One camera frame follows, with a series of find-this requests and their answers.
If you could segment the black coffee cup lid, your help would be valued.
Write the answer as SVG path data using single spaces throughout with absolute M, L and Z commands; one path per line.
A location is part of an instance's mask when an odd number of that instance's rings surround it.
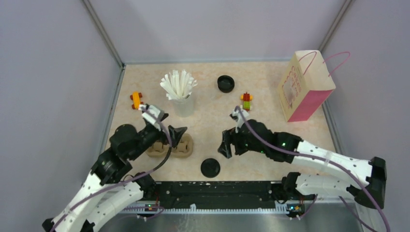
M 205 177 L 214 178 L 220 173 L 221 167 L 216 159 L 208 158 L 201 163 L 200 170 Z

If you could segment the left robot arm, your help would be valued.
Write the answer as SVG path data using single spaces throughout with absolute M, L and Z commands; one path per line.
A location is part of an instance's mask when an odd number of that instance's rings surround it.
M 163 111 L 148 110 L 142 116 L 146 125 L 141 131 L 131 124 L 116 129 L 109 139 L 109 148 L 98 156 L 70 203 L 60 214 L 42 223 L 46 232 L 98 232 L 132 202 L 154 196 L 150 174 L 163 166 L 170 154 L 150 171 L 123 180 L 132 169 L 131 161 L 160 139 L 176 147 L 188 128 L 165 127 L 162 121 L 168 114 Z

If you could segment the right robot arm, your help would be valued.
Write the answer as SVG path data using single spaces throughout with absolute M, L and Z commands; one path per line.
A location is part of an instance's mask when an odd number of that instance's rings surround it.
M 224 130 L 218 148 L 218 152 L 228 159 L 248 151 L 264 154 L 276 162 L 307 166 L 324 173 L 288 173 L 281 180 L 281 193 L 289 199 L 315 194 L 341 196 L 371 209 L 384 208 L 387 171 L 386 161 L 382 158 L 346 157 L 315 146 L 297 135 L 272 132 L 254 119 L 240 128 Z

